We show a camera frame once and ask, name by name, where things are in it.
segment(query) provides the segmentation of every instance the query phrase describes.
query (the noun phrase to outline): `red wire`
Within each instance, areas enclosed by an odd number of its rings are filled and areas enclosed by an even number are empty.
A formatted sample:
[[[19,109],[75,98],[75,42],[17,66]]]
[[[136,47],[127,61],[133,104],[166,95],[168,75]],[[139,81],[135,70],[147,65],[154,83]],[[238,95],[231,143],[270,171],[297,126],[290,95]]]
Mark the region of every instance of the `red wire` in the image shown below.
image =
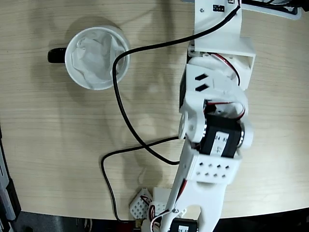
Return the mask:
[[[179,189],[179,192],[178,192],[178,195],[177,195],[176,200],[178,200],[178,198],[179,198],[180,195],[182,194],[182,192],[183,192],[184,187],[185,187],[186,184],[187,184],[187,180],[186,180],[186,179],[183,179],[183,182],[182,182],[182,185],[180,186],[180,189]]]
[[[224,58],[223,56],[219,55],[218,53],[211,53],[209,52],[210,55],[215,55],[217,58],[219,58],[220,60],[222,60],[225,64],[227,64],[236,74],[237,79],[238,79],[238,86],[240,86],[240,76],[239,73],[237,72],[237,70],[235,69],[235,67],[231,64],[230,61],[228,61],[226,58]]]
[[[152,221],[155,217],[155,206],[151,205],[149,208],[149,220]]]
[[[245,112],[246,108],[244,108],[243,112],[236,118],[236,120],[240,120],[245,115]]]

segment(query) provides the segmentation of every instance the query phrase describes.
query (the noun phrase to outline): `wood grain surface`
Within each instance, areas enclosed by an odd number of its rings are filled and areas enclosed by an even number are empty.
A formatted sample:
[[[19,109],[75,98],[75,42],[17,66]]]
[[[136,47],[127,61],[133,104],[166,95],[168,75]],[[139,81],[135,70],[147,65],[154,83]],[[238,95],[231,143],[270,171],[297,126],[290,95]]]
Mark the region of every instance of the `wood grain surface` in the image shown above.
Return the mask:
[[[113,89],[75,84],[48,50],[79,31],[120,27],[137,47],[190,35],[194,6],[180,0],[3,0],[0,9],[0,123],[10,174],[22,209],[81,218],[114,218],[100,159],[137,144],[122,120]],[[249,116],[251,149],[227,188],[223,217],[309,207],[309,14],[299,21],[245,11],[242,34],[257,59]],[[145,141],[177,134],[178,89],[187,44],[131,56],[119,87]],[[178,160],[183,143],[155,147]],[[119,216],[142,187],[171,187],[177,167],[146,151],[109,158],[107,173]]]

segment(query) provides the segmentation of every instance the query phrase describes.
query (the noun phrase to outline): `robotic arm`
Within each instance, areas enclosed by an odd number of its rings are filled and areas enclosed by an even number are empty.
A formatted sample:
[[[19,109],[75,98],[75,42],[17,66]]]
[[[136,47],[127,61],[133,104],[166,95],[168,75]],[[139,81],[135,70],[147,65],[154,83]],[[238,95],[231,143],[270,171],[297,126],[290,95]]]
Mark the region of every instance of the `robotic arm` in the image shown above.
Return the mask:
[[[238,4],[196,0],[194,33],[218,24]],[[145,220],[142,232],[168,232],[172,221],[191,205],[201,209],[199,232],[213,231],[220,218],[226,186],[242,160],[239,148],[248,148],[253,141],[244,90],[255,52],[251,40],[240,37],[240,29],[241,11],[219,30],[189,44],[180,84],[179,138],[185,138],[180,164],[165,210]]]

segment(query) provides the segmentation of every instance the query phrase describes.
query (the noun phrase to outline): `mug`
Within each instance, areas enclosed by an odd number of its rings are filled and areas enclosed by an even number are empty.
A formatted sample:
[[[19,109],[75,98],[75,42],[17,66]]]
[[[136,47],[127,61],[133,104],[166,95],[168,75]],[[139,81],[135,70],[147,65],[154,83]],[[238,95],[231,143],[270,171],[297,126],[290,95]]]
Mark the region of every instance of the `mug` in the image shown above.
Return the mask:
[[[73,66],[74,59],[72,58],[73,52],[77,48],[77,44],[82,40],[86,35],[89,33],[95,33],[98,31],[103,31],[104,33],[108,33],[112,40],[117,42],[118,48],[122,49],[123,52],[129,50],[129,41],[123,34],[123,32],[116,27],[106,25],[106,26],[100,26],[100,27],[92,27],[87,28],[82,31],[80,31],[78,34],[76,34],[71,41],[69,42],[68,46],[66,48],[54,48],[48,52],[47,59],[50,63],[65,63],[66,69],[72,80],[77,83],[78,85],[87,88],[87,89],[93,89],[93,90],[103,90],[108,89],[113,86],[112,83],[112,77],[108,76],[107,73],[110,73],[109,70],[106,70],[106,72],[100,73],[100,75],[104,75],[105,80],[102,76],[100,76],[100,81],[91,82],[87,80],[87,76],[85,73],[81,72],[80,70],[76,69]],[[116,57],[112,57],[112,51],[113,47],[104,47],[105,50],[110,51],[110,58],[111,58],[111,65]],[[130,56],[126,56],[122,60],[122,67],[117,70],[117,82],[121,81],[122,78],[125,76],[130,63]]]

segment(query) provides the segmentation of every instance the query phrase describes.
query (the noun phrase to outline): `dark floor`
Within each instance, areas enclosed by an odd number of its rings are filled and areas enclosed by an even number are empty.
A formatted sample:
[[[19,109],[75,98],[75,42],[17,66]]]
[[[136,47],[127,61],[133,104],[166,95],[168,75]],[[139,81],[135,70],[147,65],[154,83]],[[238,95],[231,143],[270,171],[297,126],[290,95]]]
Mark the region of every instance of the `dark floor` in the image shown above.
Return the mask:
[[[91,232],[132,232],[134,223],[91,220]],[[16,232],[90,232],[90,220],[21,212],[14,224]],[[285,213],[221,219],[215,232],[309,232],[309,209]]]

